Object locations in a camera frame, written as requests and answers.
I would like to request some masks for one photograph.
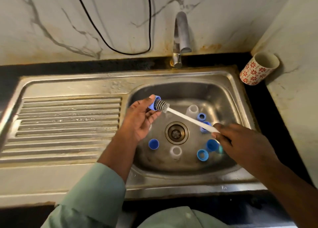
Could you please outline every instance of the green sleeve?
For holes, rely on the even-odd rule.
[[[115,171],[95,163],[42,227],[115,227],[125,192],[125,183]]]

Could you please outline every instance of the faucet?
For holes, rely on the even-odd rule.
[[[181,53],[187,52],[192,52],[190,47],[188,19],[185,12],[180,11],[177,13],[175,21],[173,52],[170,65],[174,68],[181,68]]]

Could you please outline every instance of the white brush handle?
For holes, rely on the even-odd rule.
[[[187,119],[188,121],[193,122],[194,124],[197,124],[198,126],[208,130],[211,133],[220,133],[215,127],[212,127],[212,126],[207,125],[207,124],[205,124],[203,122],[200,122],[200,121],[197,121],[197,120],[195,120],[193,118],[190,118],[190,117],[186,116],[185,114],[182,114],[182,113],[180,113],[180,112],[178,112],[176,110],[171,109],[170,107],[167,108],[167,111],[169,111],[169,112],[171,112],[173,114],[176,114],[179,117]]]

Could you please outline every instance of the mug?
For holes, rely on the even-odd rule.
[[[239,77],[245,84],[254,86],[279,66],[279,59],[272,53],[261,51],[245,65]]]

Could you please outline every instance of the sink drain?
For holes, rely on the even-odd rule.
[[[165,129],[165,135],[172,144],[183,144],[189,137],[189,130],[181,122],[172,122]]]

